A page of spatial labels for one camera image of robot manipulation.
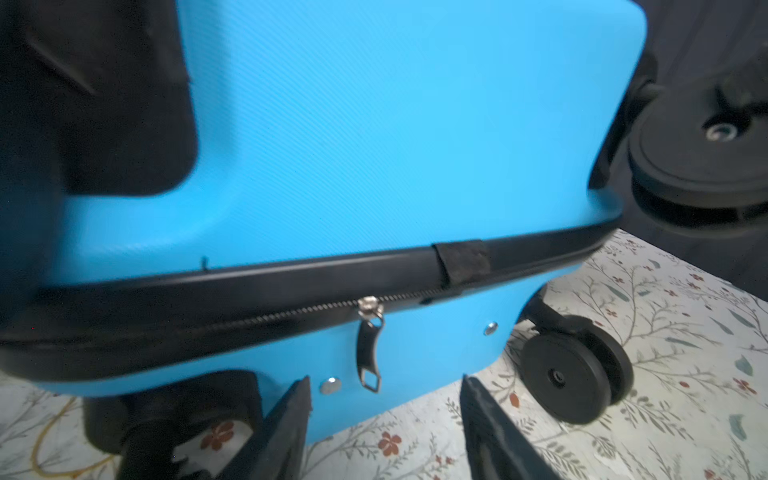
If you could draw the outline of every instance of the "black wheel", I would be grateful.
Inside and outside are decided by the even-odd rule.
[[[594,324],[579,332],[577,338],[603,366],[611,384],[611,405],[619,403],[634,383],[632,362],[624,348],[610,333]]]
[[[611,401],[611,386],[600,361],[573,336],[542,333],[525,343],[520,355],[523,381],[550,415],[585,424]]]

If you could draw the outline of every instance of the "zipper teeth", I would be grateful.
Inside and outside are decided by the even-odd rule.
[[[411,293],[397,293],[395,295],[377,296],[379,302],[399,302],[401,300],[408,300],[419,296],[432,296],[441,293],[443,289],[421,290],[419,292]],[[357,300],[345,300],[343,302],[321,303],[320,305],[306,306],[294,310],[285,310],[278,313],[270,313],[267,315],[254,316],[248,319],[230,320],[219,323],[212,323],[206,326],[191,327],[184,329],[185,333],[197,333],[197,332],[220,332],[222,330],[247,328],[249,326],[260,325],[263,323],[274,322],[289,318],[291,316],[304,315],[307,313],[322,312],[324,310],[335,310],[337,308],[351,308],[358,306]]]
[[[402,300],[408,300],[408,299],[417,298],[420,296],[434,296],[444,291],[445,289],[420,290],[419,292],[397,293],[395,295],[377,296],[376,298],[379,299],[379,302],[383,302],[383,303],[399,302]],[[219,332],[233,331],[233,330],[239,330],[239,329],[247,329],[252,326],[263,325],[265,323],[275,322],[277,320],[290,318],[292,316],[305,315],[307,313],[316,313],[316,312],[322,312],[326,310],[335,310],[339,308],[353,308],[353,307],[356,308],[357,306],[358,306],[358,300],[344,300],[342,302],[321,303],[320,305],[305,306],[305,307],[294,309],[294,310],[284,310],[282,312],[268,313],[266,315],[253,316],[246,319],[224,320],[221,322],[211,323],[211,324],[202,325],[202,326],[180,327],[180,328],[174,329],[174,331],[171,334],[197,335],[201,333],[219,333]],[[163,335],[163,334],[167,335],[167,333],[168,331],[166,329],[158,329],[153,332],[148,332],[145,330],[142,332],[125,333],[120,335],[119,339],[112,339],[112,341],[156,338],[158,335]],[[36,342],[37,343],[48,342],[50,344],[58,343],[53,339],[47,339],[47,340],[39,339]],[[99,340],[87,339],[82,341],[81,344],[92,344],[94,342],[98,343]]]

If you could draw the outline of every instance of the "black plastic bracket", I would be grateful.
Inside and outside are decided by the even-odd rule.
[[[768,111],[768,44],[718,85],[720,100],[735,111]]]
[[[576,335],[592,324],[592,321],[584,316],[562,316],[553,309],[539,295],[533,298],[523,309],[522,316],[531,320],[539,332],[558,332],[566,335]]]
[[[291,386],[216,480],[299,480],[311,410],[306,376]]]
[[[459,395],[473,480],[559,480],[498,402],[474,377]]]

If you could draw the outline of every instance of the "suitcase shell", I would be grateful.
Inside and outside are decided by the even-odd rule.
[[[644,16],[629,1],[178,8],[197,164],[154,197],[70,197],[51,287],[558,232],[621,214],[612,192],[587,185],[643,46]],[[358,379],[359,322],[41,386],[115,396],[246,369],[268,410],[309,375],[314,442],[491,364],[531,295],[574,268],[385,312],[378,394]],[[489,323],[498,328],[486,336]],[[320,394],[330,377],[341,389]]]

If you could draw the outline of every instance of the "zipper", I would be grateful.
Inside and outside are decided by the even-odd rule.
[[[371,392],[379,393],[382,376],[376,364],[376,343],[384,329],[384,303],[374,296],[365,296],[357,300],[360,315],[360,329],[357,332],[357,375],[362,386]],[[366,372],[376,377],[376,384],[366,380]]]
[[[380,303],[384,304],[384,303],[391,303],[391,302],[399,302],[403,300],[410,300],[410,299],[418,298],[422,296],[424,297],[435,296],[435,295],[439,295],[440,293],[444,293],[445,291],[446,289],[420,290],[417,292],[410,292],[410,293],[397,293],[394,295],[374,296],[373,298],[376,298]],[[332,310],[345,309],[345,308],[359,309],[360,300],[361,299],[321,303],[318,305],[305,306],[297,309],[283,310],[281,312],[253,316],[246,319],[223,320],[220,322],[209,323],[207,325],[200,325],[200,326],[177,326],[177,327],[172,327],[170,329],[157,328],[150,331],[142,330],[140,332],[122,333],[122,334],[118,334],[116,336],[111,337],[108,341],[112,343],[112,342],[119,342],[122,340],[155,339],[158,336],[167,336],[169,333],[175,336],[182,336],[182,335],[200,335],[205,333],[236,332],[239,330],[247,330],[255,326],[268,325],[272,322],[276,322],[282,319],[302,316],[309,313],[318,313],[318,312],[332,311]],[[63,343],[66,343],[68,346],[74,346],[74,347],[93,346],[94,344],[98,343],[99,340],[100,340],[99,338],[80,339],[79,341],[72,339],[72,341],[68,342],[66,339],[62,339],[61,336],[51,337],[47,339],[39,338],[39,337],[37,339],[29,339],[29,338],[20,339],[20,338],[13,338],[12,336],[0,336],[0,341],[34,343],[36,346],[45,346],[46,343],[51,346],[61,345]]]
[[[277,320],[282,320],[282,319],[290,318],[293,316],[306,315],[308,313],[317,313],[317,312],[323,312],[328,310],[336,310],[341,308],[354,308],[354,307],[362,311],[362,307],[360,303],[363,300],[371,302],[372,299],[376,299],[379,303],[384,304],[384,303],[391,303],[391,302],[401,302],[403,300],[410,300],[410,299],[418,298],[421,296],[435,296],[440,293],[444,293],[445,291],[446,291],[445,289],[432,289],[432,290],[420,290],[418,292],[411,292],[411,293],[397,293],[395,295],[366,296],[366,297],[363,297],[362,299],[357,299],[357,300],[344,300],[342,302],[321,303],[319,305],[305,306],[305,307],[293,309],[293,310],[284,310],[278,313],[268,313],[266,315],[254,316],[247,319],[228,320],[228,321],[223,321],[218,323],[212,323],[210,325],[205,325],[205,326],[189,327],[186,329],[180,329],[178,331],[181,331],[182,333],[198,333],[198,332],[205,333],[205,332],[221,332],[221,331],[227,331],[227,330],[247,329],[251,326],[261,326],[271,322],[276,322]]]

